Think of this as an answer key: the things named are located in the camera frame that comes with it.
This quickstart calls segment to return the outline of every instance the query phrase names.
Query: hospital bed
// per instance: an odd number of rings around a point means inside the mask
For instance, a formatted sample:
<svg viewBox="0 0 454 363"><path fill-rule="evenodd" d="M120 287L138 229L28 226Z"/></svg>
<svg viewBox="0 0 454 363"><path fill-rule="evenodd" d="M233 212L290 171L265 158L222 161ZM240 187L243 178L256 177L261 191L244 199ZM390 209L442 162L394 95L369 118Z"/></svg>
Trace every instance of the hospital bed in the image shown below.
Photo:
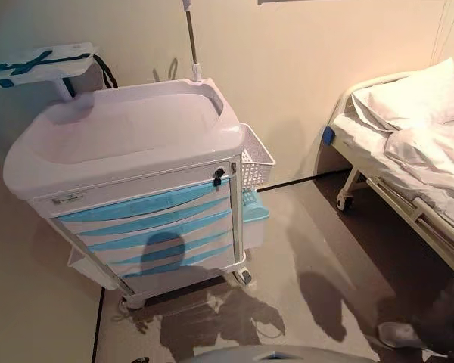
<svg viewBox="0 0 454 363"><path fill-rule="evenodd" d="M397 73L372 79L341 95L323 134L323 141L353 165L337 196L337 207L341 211L348 209L356 189L372 188L454 270L454 224L450 218L454 210L440 208L445 205L441 190L422 184L384 155L387 135L360 122L351 98L356 90L394 82L411 74Z"/></svg>

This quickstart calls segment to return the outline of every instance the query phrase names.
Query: cart wheel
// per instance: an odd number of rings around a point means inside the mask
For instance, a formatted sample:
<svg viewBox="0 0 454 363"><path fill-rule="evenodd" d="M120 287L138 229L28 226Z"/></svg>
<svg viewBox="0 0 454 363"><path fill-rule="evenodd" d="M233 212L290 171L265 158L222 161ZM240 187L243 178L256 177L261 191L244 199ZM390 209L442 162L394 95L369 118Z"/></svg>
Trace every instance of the cart wheel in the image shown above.
<svg viewBox="0 0 454 363"><path fill-rule="evenodd" d="M336 199L336 207L341 212L346 212L351 205L353 204L353 197L347 197L342 195L342 193L338 194L338 198Z"/></svg>
<svg viewBox="0 0 454 363"><path fill-rule="evenodd" d="M247 286L252 281L252 275L245 267L241 268L240 270L234 271L234 276L237 281L243 286Z"/></svg>
<svg viewBox="0 0 454 363"><path fill-rule="evenodd" d="M146 299L138 301L138 302L129 302L124 297L120 300L120 311L134 311L134 310L141 310L145 307Z"/></svg>

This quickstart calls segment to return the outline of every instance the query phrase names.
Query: white shoe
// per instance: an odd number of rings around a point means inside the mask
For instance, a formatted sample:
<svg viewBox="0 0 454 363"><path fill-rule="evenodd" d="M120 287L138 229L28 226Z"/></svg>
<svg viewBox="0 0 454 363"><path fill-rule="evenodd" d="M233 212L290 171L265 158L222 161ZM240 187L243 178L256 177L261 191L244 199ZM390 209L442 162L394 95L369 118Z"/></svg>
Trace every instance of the white shoe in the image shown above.
<svg viewBox="0 0 454 363"><path fill-rule="evenodd" d="M410 324L383 323L378 325L378 338L390 348L426 349Z"/></svg>

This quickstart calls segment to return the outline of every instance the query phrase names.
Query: white basket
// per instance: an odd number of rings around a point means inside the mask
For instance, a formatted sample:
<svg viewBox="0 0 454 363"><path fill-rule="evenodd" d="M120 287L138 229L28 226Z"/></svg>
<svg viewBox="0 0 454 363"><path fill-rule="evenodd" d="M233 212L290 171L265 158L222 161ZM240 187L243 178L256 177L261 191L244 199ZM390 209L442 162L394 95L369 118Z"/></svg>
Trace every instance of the white basket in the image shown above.
<svg viewBox="0 0 454 363"><path fill-rule="evenodd" d="M258 188L267 183L275 161L249 125L244 127L244 151L242 151L242 188Z"/></svg>

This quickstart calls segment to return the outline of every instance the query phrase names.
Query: white bedsheet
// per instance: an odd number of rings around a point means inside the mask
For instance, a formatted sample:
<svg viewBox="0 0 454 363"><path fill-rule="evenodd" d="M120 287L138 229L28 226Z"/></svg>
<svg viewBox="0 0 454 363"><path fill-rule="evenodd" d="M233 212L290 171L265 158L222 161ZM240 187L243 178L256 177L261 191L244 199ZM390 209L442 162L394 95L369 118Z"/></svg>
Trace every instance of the white bedsheet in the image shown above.
<svg viewBox="0 0 454 363"><path fill-rule="evenodd" d="M340 138L357 158L357 166L366 177L381 177L408 200L420 197L454 226L454 193L425 185L384 155L386 132L366 126L356 113L341 114L331 124Z"/></svg>
<svg viewBox="0 0 454 363"><path fill-rule="evenodd" d="M454 198L454 123L395 132L387 139L385 155L420 182L446 189Z"/></svg>

